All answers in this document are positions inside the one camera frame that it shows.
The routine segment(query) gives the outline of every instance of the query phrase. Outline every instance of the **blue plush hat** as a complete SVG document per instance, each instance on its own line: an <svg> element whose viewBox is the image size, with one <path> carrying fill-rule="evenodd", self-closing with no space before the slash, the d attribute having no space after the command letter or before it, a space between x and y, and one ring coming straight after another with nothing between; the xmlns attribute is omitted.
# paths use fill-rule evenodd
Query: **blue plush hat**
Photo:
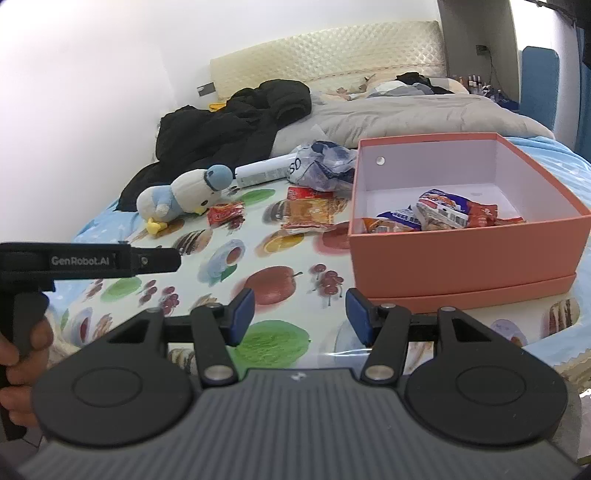
<svg viewBox="0 0 591 480"><path fill-rule="evenodd" d="M218 192L231 184L233 175L225 165L213 165L205 172L205 182L212 190Z"/></svg>

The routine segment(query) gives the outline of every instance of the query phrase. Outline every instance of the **snack package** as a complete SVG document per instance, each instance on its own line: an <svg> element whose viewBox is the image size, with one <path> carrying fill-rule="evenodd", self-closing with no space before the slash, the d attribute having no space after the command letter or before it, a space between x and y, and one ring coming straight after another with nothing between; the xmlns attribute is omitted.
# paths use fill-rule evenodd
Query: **snack package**
<svg viewBox="0 0 591 480"><path fill-rule="evenodd" d="M288 200L331 199L333 195L333 192L318 192L317 190L311 189L309 187L289 187L287 189Z"/></svg>
<svg viewBox="0 0 591 480"><path fill-rule="evenodd" d="M230 220L243 217L243 212L243 202L218 203L207 211L207 220L210 226L217 227Z"/></svg>
<svg viewBox="0 0 591 480"><path fill-rule="evenodd" d="M525 223L522 217L516 218L497 218L495 220L495 226L499 225L515 225L516 223Z"/></svg>
<svg viewBox="0 0 591 480"><path fill-rule="evenodd" d="M281 229L286 233L326 232L334 226L336 199L286 200Z"/></svg>
<svg viewBox="0 0 591 480"><path fill-rule="evenodd" d="M363 218L365 233L400 233L415 232L402 223L394 222L386 218Z"/></svg>
<svg viewBox="0 0 591 480"><path fill-rule="evenodd" d="M497 205L483 205L476 202L468 202L468 224L467 228L483 226L494 226L496 217L499 215Z"/></svg>
<svg viewBox="0 0 591 480"><path fill-rule="evenodd" d="M421 230L454 230L468 225L470 200L441 190L423 193L413 208Z"/></svg>
<svg viewBox="0 0 591 480"><path fill-rule="evenodd" d="M414 212L410 208L401 210L394 210L393 212L380 213L378 217L387 218L398 226L395 232L419 232L421 231L421 222L415 217Z"/></svg>

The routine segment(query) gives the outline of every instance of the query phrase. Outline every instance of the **plastic bag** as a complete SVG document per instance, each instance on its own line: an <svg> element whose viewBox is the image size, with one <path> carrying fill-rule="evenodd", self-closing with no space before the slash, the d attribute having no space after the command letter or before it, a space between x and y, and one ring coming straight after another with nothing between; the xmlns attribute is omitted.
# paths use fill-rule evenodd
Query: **plastic bag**
<svg viewBox="0 0 591 480"><path fill-rule="evenodd" d="M287 179L320 192L350 192L357 152L329 141L303 145L289 167Z"/></svg>

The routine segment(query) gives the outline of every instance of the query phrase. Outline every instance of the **human hand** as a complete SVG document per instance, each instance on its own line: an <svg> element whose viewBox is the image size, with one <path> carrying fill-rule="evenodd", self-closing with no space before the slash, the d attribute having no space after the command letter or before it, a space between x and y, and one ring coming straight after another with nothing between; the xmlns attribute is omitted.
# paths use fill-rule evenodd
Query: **human hand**
<svg viewBox="0 0 591 480"><path fill-rule="evenodd" d="M52 343L53 331L47 319L43 319L31 331L33 349L22 361L19 361L17 347L0 335L0 365L7 367L7 379L13 385L0 390L0 403L9 411L9 417L15 425L38 426L31 405L31 386L47 369Z"/></svg>

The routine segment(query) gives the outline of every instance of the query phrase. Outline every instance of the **black clothing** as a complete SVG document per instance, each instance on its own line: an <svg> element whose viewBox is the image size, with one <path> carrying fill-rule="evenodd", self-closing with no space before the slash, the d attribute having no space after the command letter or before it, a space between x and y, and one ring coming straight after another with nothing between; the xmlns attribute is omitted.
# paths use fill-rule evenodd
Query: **black clothing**
<svg viewBox="0 0 591 480"><path fill-rule="evenodd" d="M310 89L295 80L269 80L236 92L217 112L184 106L160 122L157 163L140 170L121 193L117 210L135 212L138 195L196 168L234 168L269 158L277 131L309 115Z"/></svg>
<svg viewBox="0 0 591 480"><path fill-rule="evenodd" d="M443 87L434 87L433 85L431 85L431 80L429 80L427 77L424 77L423 75L419 74L419 72L406 72L403 73L402 75L398 75L396 77L396 79L399 82L403 82L406 83L407 85L414 85L415 83L421 83L423 85L427 85L431 90L433 90L433 93L435 95L443 95L445 93L453 93L449 90L446 90Z"/></svg>

